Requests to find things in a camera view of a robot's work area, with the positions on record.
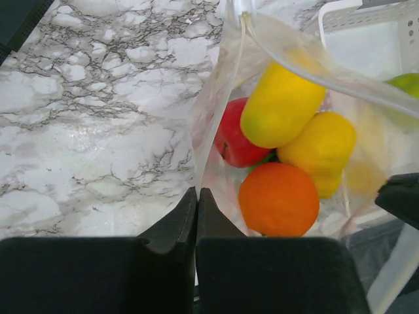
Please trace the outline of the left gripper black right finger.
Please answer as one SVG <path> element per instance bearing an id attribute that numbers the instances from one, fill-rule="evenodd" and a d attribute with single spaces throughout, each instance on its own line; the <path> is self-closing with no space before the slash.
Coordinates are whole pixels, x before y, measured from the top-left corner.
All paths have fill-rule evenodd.
<path id="1" fill-rule="evenodd" d="M 198 202 L 196 269 L 201 313 L 368 313 L 347 248 L 326 237 L 248 237 Z"/>

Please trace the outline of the clear zip top bag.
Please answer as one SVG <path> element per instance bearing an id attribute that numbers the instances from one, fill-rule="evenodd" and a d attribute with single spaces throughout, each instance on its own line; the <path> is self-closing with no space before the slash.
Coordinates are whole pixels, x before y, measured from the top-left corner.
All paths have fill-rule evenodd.
<path id="1" fill-rule="evenodd" d="M 201 235 L 338 240 L 387 312 L 418 273 L 418 2 L 333 1 L 304 31 L 226 13 L 191 114 Z"/>

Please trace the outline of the yellow lemon toy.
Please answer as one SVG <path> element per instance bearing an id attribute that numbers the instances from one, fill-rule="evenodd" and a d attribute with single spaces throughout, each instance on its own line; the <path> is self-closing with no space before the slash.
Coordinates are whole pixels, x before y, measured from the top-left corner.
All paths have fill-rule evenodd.
<path id="1" fill-rule="evenodd" d="M 262 148 L 294 139 L 320 108 L 326 88 L 270 61 L 240 118 L 245 137 Z"/>

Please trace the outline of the orange fruit toy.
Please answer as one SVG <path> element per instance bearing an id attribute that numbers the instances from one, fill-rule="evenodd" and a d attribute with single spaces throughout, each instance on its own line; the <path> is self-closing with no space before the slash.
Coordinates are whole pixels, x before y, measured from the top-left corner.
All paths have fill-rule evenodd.
<path id="1" fill-rule="evenodd" d="M 277 162 L 256 167 L 240 185 L 238 201 L 247 227 L 270 237 L 303 236 L 319 215 L 311 178 Z"/>

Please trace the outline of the red apple toy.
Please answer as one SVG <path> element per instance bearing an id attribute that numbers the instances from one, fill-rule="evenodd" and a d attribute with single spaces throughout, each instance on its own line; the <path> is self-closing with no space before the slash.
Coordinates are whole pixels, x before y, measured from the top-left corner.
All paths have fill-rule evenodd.
<path id="1" fill-rule="evenodd" d="M 257 147 L 243 134 L 240 118 L 248 98 L 229 101 L 215 135 L 214 144 L 226 163 L 237 168 L 252 167 L 262 162 L 270 149 Z"/>

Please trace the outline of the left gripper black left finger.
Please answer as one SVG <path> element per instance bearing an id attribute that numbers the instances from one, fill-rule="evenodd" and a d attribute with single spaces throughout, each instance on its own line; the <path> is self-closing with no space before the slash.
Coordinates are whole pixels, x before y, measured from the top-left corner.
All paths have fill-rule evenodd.
<path id="1" fill-rule="evenodd" d="M 197 196 L 135 237 L 1 241 L 2 313 L 192 313 Z"/>

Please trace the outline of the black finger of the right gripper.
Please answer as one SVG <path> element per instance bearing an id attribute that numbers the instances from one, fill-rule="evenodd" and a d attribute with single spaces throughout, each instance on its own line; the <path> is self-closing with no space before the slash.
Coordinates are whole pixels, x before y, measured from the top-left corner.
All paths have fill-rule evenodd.
<path id="1" fill-rule="evenodd" d="M 418 229 L 418 173 L 391 176 L 378 190 L 375 204 Z"/>

